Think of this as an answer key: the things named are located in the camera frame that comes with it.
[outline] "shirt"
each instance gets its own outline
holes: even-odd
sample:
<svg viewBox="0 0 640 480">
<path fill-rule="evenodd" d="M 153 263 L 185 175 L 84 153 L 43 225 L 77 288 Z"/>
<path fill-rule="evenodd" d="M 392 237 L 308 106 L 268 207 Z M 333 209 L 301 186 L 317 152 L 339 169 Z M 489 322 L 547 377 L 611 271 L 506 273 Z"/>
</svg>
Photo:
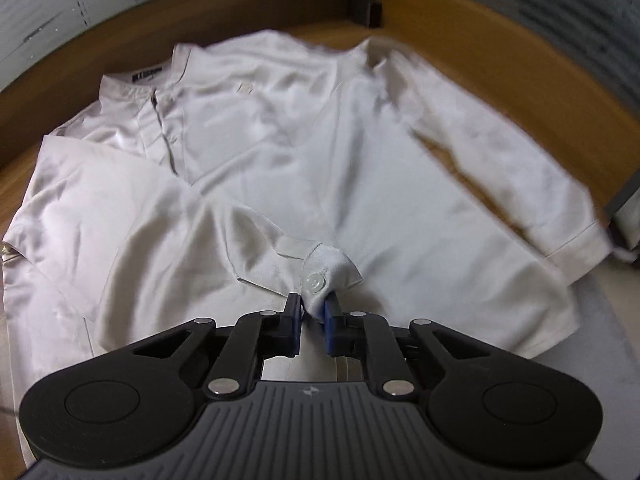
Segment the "shirt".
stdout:
<svg viewBox="0 0 640 480">
<path fill-rule="evenodd" d="M 587 190 L 404 46 L 333 52 L 271 31 L 105 76 L 43 140 L 4 242 L 17 402 L 59 368 L 195 317 L 281 310 L 289 292 L 316 319 L 334 290 L 347 311 L 533 357 L 576 329 L 566 286 L 609 251 Z M 334 377 L 314 323 L 301 352 L 265 377 Z"/>
</svg>

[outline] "shirt button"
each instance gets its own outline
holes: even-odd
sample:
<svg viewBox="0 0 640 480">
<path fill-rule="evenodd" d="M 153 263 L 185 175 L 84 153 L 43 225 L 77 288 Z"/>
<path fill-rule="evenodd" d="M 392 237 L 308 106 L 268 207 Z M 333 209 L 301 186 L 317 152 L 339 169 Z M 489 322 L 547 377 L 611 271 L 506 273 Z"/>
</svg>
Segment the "shirt button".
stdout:
<svg viewBox="0 0 640 480">
<path fill-rule="evenodd" d="M 326 280 L 324 276 L 319 272 L 314 272 L 313 274 L 310 274 L 306 277 L 306 290 L 308 290 L 312 294 L 315 294 L 316 292 L 322 290 L 325 284 Z"/>
</svg>

